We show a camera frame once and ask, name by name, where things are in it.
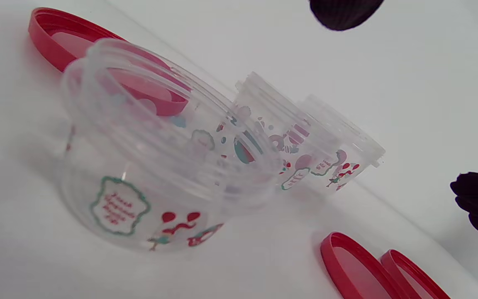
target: printed label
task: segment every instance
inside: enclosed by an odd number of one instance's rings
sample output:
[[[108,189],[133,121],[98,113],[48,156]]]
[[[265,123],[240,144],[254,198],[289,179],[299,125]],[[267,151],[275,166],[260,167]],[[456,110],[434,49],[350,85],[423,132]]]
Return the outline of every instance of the printed label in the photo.
[[[305,178],[309,171],[309,167],[296,170],[288,180],[281,184],[281,189],[285,191],[291,189],[297,182],[300,182],[303,178]]]
[[[337,151],[337,161],[334,162],[330,158],[324,159],[315,168],[311,170],[311,173],[315,176],[325,176],[331,169],[336,168],[346,161],[348,155],[345,151],[339,149]]]
[[[130,236],[141,216],[150,211],[150,204],[131,183],[105,176],[90,210],[96,223],[105,231]]]

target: white table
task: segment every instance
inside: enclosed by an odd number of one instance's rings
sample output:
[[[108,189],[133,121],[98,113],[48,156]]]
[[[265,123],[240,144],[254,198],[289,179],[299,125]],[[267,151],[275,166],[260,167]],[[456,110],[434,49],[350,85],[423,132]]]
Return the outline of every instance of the white table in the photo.
[[[41,5],[146,40],[102,2],[0,0],[0,299],[340,298],[317,255],[334,230],[377,257],[396,248],[452,298],[478,299],[478,283],[442,247],[357,184],[326,206],[297,186],[266,212],[232,220],[211,242],[178,255],[136,254],[93,236],[56,188],[69,121],[60,74],[27,36],[29,13]]]

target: cartoon character print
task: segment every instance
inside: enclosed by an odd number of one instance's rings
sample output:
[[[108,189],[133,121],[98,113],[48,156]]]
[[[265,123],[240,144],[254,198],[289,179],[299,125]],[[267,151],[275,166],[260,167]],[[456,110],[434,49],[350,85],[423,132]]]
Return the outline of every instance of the cartoon character print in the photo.
[[[281,172],[279,174],[284,174],[287,170],[289,170],[293,165],[290,164],[289,161],[283,159],[283,168],[281,169]]]
[[[348,178],[352,174],[355,173],[356,169],[360,167],[359,164],[356,163],[345,163],[344,165],[340,165],[335,169],[333,173],[333,177],[329,179],[330,183],[326,186],[329,188],[332,184],[337,184],[343,178]]]
[[[203,230],[200,233],[197,233],[195,236],[189,238],[188,239],[189,247],[198,246],[206,242],[206,240],[209,239],[211,236],[213,236],[223,225],[224,223],[214,225],[210,227],[209,229]]]
[[[191,212],[187,216],[186,223],[178,223],[175,226],[171,226],[169,223],[176,219],[176,214],[173,212],[165,212],[161,215],[163,224],[158,227],[153,236],[148,239],[148,242],[153,243],[149,251],[155,251],[159,244],[166,245],[173,241],[175,233],[180,229],[193,229],[197,223],[195,220],[199,219],[199,212]]]

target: plastic jar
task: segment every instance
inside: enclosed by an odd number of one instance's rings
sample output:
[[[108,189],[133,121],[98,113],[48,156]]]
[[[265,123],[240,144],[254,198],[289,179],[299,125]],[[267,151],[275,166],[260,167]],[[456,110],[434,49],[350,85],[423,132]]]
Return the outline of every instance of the plastic jar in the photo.
[[[311,170],[307,183],[317,191],[321,191],[323,195],[332,194],[368,166],[379,166],[379,159],[385,154],[385,149],[337,110],[314,95],[308,96],[300,107],[330,131],[336,132],[342,140],[335,157],[326,155]]]
[[[104,39],[68,66],[62,89],[74,127],[61,189],[102,238],[194,247],[269,197],[281,161],[267,136],[174,63]]]
[[[258,74],[238,83],[233,111],[252,117],[282,157],[277,185],[291,189],[325,157],[334,159],[341,142],[310,115],[302,112]]]

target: lid rim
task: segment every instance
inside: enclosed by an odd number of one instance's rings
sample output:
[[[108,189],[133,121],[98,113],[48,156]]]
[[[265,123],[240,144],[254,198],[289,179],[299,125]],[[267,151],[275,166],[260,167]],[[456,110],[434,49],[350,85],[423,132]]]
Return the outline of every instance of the lid rim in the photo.
[[[433,299],[450,299],[427,273],[399,251],[391,249],[385,252],[381,257],[381,264],[410,298],[421,299],[398,267],[403,268]]]
[[[330,277],[343,297],[348,299],[365,299],[340,263],[334,251],[336,247],[347,250],[362,263],[381,284],[391,299],[403,299],[396,282],[393,281],[390,274],[371,253],[349,236],[334,231],[322,241],[320,253]]]

